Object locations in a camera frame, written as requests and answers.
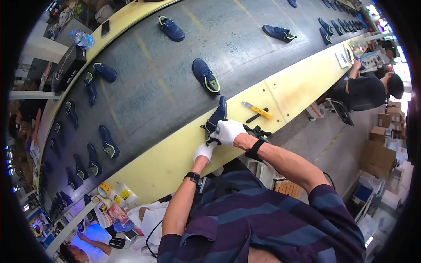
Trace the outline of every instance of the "wrist strap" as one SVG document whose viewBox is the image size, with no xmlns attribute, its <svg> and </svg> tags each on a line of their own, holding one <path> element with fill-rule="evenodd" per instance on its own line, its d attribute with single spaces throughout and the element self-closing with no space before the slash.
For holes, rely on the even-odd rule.
<svg viewBox="0 0 421 263">
<path fill-rule="evenodd" d="M 257 151 L 259 150 L 260 146 L 262 146 L 262 144 L 264 143 L 264 141 L 262 140 L 257 140 L 257 142 L 253 145 L 253 147 L 251 147 L 250 150 L 248 150 L 245 153 L 245 156 L 248 158 L 252 158 L 255 159 L 256 161 L 261 162 L 262 159 L 259 158 L 259 155 L 257 154 Z"/>
</svg>

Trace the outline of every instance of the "smartphone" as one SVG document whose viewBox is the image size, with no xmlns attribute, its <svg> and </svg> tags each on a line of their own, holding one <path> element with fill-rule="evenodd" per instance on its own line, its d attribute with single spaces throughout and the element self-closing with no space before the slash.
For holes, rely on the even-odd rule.
<svg viewBox="0 0 421 263">
<path fill-rule="evenodd" d="M 109 20 L 101 25 L 101 37 L 105 37 L 109 33 Z"/>
</svg>

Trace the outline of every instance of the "utility knife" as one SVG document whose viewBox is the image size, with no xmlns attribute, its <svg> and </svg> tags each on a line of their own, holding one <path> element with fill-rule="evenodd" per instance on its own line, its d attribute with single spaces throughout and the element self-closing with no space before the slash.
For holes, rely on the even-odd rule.
<svg viewBox="0 0 421 263">
<path fill-rule="evenodd" d="M 267 113 L 266 111 L 259 109 L 256 106 L 253 106 L 252 104 L 246 102 L 246 101 L 242 101 L 241 102 L 244 106 L 246 106 L 247 108 L 250 108 L 252 111 L 259 113 L 260 115 L 266 117 L 267 119 L 270 119 L 270 114 Z"/>
</svg>

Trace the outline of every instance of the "gloved hand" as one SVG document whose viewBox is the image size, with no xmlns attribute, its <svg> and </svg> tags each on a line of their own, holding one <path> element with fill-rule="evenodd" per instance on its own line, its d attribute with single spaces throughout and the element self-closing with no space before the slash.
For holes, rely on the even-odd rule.
<svg viewBox="0 0 421 263">
<path fill-rule="evenodd" d="M 210 163 L 213 149 L 215 149 L 217 145 L 218 145 L 218 142 L 216 141 L 211 142 L 209 146 L 206 145 L 205 143 L 201 144 L 199 148 L 196 150 L 195 155 L 193 156 L 193 162 L 195 162 L 196 158 L 198 158 L 199 156 L 205 156 L 208 158 L 208 163 Z"/>
<path fill-rule="evenodd" d="M 235 120 L 220 120 L 216 125 L 216 131 L 210 136 L 219 140 L 222 144 L 233 146 L 234 139 L 240 133 L 247 133 L 241 122 Z"/>
</svg>

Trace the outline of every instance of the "plastic bottle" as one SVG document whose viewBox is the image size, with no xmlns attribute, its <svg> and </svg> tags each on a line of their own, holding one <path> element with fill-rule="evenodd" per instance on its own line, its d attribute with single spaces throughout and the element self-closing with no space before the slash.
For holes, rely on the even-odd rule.
<svg viewBox="0 0 421 263">
<path fill-rule="evenodd" d="M 81 30 L 73 29 L 70 37 L 76 45 L 84 49 L 90 49 L 95 44 L 95 38 Z"/>
</svg>

